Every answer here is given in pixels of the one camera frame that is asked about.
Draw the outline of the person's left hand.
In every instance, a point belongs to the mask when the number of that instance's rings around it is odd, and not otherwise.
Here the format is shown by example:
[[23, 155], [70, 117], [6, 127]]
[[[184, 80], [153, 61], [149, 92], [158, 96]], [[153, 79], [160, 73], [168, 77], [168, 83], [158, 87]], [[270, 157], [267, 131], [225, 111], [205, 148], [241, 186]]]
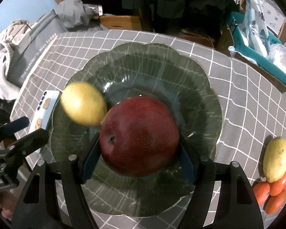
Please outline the person's left hand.
[[10, 191], [0, 193], [0, 211], [2, 216], [12, 221], [17, 205], [17, 198]]

